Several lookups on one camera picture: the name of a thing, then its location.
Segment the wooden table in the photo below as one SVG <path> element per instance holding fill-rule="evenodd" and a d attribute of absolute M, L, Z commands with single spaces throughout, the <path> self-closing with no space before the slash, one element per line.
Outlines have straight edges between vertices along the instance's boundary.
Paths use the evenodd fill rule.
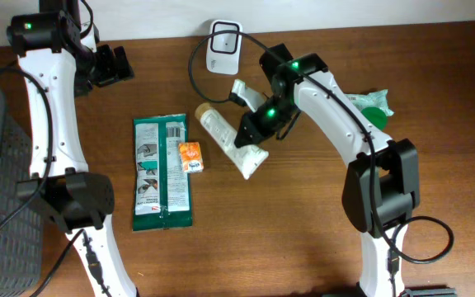
<path fill-rule="evenodd" d="M 316 52 L 346 93 L 387 88 L 396 113 L 385 130 L 409 138 L 419 152 L 421 206 L 455 232 L 451 254 L 432 265 L 404 263 L 407 286 L 448 285 L 475 296 L 475 22 L 383 26 L 258 34 L 267 45 L 285 42 L 294 56 Z M 142 296 L 289 295 L 354 285 L 360 276 L 360 236 L 341 206 L 346 168 L 331 143 L 303 116 L 284 142 L 262 147 L 269 158 L 244 181 L 193 116 L 202 103 L 186 64 L 198 37 L 129 40 L 123 45 L 136 79 L 95 89 L 76 101 L 80 140 L 89 168 L 115 188 L 114 230 L 125 269 Z M 245 42 L 238 78 L 270 89 Z M 0 66 L 14 59 L 0 48 Z M 225 98 L 234 78 L 195 67 L 199 84 Z M 12 114 L 29 128 L 24 83 L 0 79 Z M 244 110 L 216 106 L 238 126 Z M 190 140 L 200 141 L 206 169 L 191 176 L 194 227 L 133 233 L 133 118 L 186 112 Z M 405 252 L 427 257 L 446 244 L 430 223 L 413 224 Z M 43 272 L 67 239 L 45 227 Z M 89 296 L 92 289 L 71 252 L 45 296 Z"/>

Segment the green lid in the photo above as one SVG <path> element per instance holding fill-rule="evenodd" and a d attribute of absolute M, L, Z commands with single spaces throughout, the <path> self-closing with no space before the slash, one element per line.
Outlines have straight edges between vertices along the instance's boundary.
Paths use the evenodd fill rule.
<path fill-rule="evenodd" d="M 388 118 L 384 111 L 381 111 L 378 107 L 371 106 L 364 108 L 361 112 L 371 124 L 379 128 L 379 130 L 384 130 L 388 123 Z"/>

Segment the small orange wrapper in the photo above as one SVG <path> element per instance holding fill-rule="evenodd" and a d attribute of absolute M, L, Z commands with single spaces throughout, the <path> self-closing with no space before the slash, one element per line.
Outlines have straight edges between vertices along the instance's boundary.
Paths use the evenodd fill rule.
<path fill-rule="evenodd" d="M 183 172 L 193 173 L 203 171 L 205 165 L 203 165 L 199 143 L 179 144 L 179 153 L 181 154 Z"/>

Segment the gray bin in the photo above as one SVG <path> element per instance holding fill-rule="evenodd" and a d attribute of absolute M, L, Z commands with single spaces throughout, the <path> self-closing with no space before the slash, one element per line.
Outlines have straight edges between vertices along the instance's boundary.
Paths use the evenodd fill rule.
<path fill-rule="evenodd" d="M 21 202 L 16 183 L 29 179 L 31 139 L 7 113 L 0 90 L 0 222 Z M 43 221 L 23 210 L 0 232 L 0 296 L 16 296 L 34 286 L 41 273 Z"/>

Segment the crumpled plastic wrapper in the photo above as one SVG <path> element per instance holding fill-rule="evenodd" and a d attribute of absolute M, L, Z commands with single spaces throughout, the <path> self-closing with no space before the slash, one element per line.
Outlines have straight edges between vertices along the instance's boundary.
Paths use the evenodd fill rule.
<path fill-rule="evenodd" d="M 393 116 L 394 112 L 388 107 L 386 95 L 388 95 L 388 90 L 371 92 L 368 95 L 346 94 L 347 98 L 359 111 L 366 107 L 378 107 L 381 111 L 384 111 L 386 116 Z"/>

